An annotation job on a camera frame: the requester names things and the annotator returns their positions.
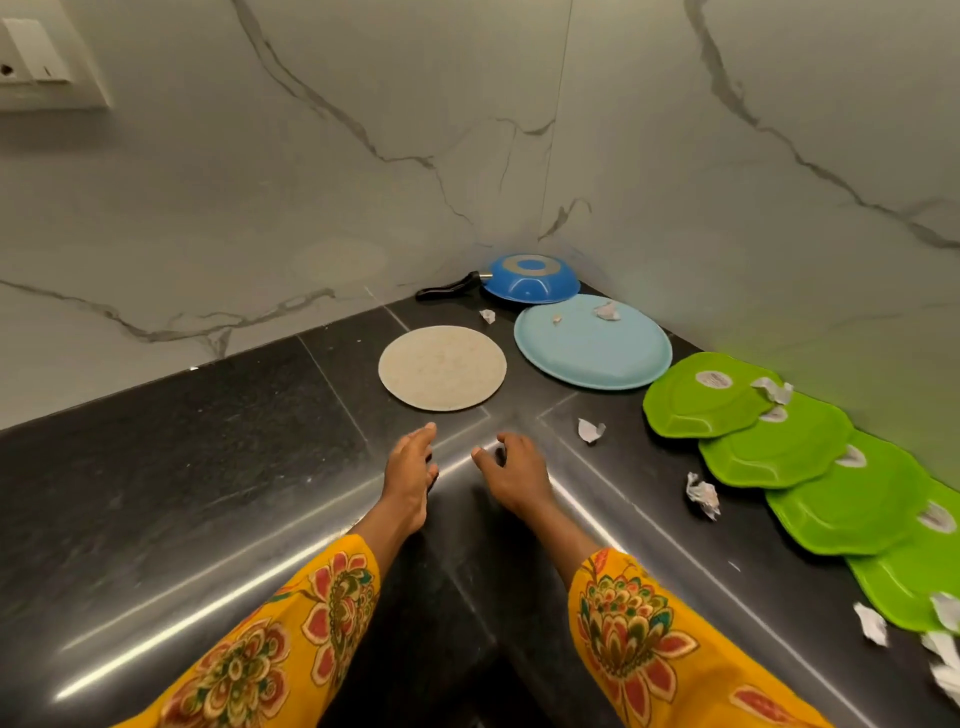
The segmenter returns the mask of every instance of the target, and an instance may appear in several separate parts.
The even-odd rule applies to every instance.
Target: pan handle
[[[470,271],[463,278],[436,288],[422,288],[414,294],[415,301],[437,301],[439,299],[451,299],[455,296],[463,296],[474,288],[478,288],[484,279],[488,279],[490,274],[483,274],[480,271]]]

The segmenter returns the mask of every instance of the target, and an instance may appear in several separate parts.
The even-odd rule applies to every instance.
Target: beige plate
[[[380,354],[380,381],[417,409],[450,412],[488,399],[507,375],[507,357],[472,328],[428,327],[403,334]]]

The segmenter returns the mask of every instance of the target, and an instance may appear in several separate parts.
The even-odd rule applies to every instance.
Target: countertop
[[[369,508],[393,441],[429,420],[442,474],[426,526],[322,726],[358,711],[392,726],[493,725],[491,692],[512,695],[515,716],[529,710],[527,725],[619,725],[573,650],[559,577],[469,461],[500,429],[534,438],[599,540],[838,727],[960,724],[917,636],[892,629],[888,649],[863,639],[852,605],[865,599],[841,559],[795,546],[760,492],[721,488],[722,516],[707,521],[684,498],[687,472],[707,474],[696,444],[647,428],[642,389],[541,374],[514,344],[516,314],[480,294],[405,300],[0,433],[0,724],[93,728],[143,709]],[[380,385],[384,347],[438,324],[484,331],[506,353],[483,405],[426,414]],[[697,351],[671,341],[675,360]],[[592,446],[581,417],[607,425]]]

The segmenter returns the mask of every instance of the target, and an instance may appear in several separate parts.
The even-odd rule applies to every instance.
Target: frying pan
[[[497,298],[517,303],[557,303],[580,292],[577,275],[562,260],[549,255],[513,254],[495,260],[489,272],[470,271],[462,279],[417,291],[417,301],[463,296],[483,286]]]

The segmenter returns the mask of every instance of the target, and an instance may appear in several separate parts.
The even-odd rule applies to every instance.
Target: green scalloped plate
[[[927,497],[960,522],[960,493],[931,478]],[[943,632],[930,595],[960,595],[960,530],[942,533],[914,520],[900,543],[847,563],[864,594],[885,618],[912,632]]]
[[[903,539],[926,507],[930,476],[909,452],[855,430],[852,457],[767,503],[794,540],[820,554],[880,553]]]
[[[773,404],[751,386],[773,372],[723,353],[697,352],[667,370],[643,398],[647,422],[663,437],[719,437],[749,427]]]
[[[701,440],[700,452],[727,485],[789,488],[823,475],[846,452],[852,434],[853,424],[842,409],[794,392],[789,404],[755,425]]]

